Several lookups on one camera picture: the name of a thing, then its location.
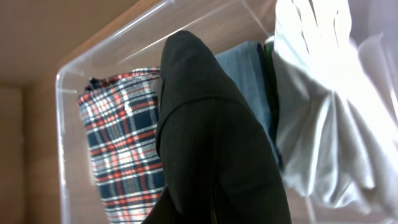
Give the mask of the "black cloth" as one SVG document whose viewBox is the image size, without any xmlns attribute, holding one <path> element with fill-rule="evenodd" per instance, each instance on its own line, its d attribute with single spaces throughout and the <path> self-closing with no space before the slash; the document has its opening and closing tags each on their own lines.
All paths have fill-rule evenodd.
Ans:
<svg viewBox="0 0 398 224">
<path fill-rule="evenodd" d="M 160 78 L 165 189 L 146 223 L 290 223 L 270 141 L 209 48 L 191 32 L 171 35 Z"/>
</svg>

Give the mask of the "plaid flannel cloth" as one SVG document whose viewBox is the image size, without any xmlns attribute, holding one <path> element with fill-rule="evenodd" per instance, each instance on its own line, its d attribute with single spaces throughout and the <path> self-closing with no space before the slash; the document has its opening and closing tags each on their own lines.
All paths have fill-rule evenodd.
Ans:
<svg viewBox="0 0 398 224">
<path fill-rule="evenodd" d="M 91 78 L 78 97 L 93 177 L 110 223 L 142 223 L 164 188 L 155 150 L 159 67 Z"/>
</svg>

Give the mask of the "white printed cloth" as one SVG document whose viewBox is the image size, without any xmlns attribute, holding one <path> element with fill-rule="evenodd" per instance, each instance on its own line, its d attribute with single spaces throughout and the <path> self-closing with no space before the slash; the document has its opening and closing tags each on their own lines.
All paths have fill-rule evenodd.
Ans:
<svg viewBox="0 0 398 224">
<path fill-rule="evenodd" d="M 350 38 L 347 1 L 278 1 L 276 144 L 284 182 L 327 208 L 397 217 L 397 122 Z"/>
</svg>

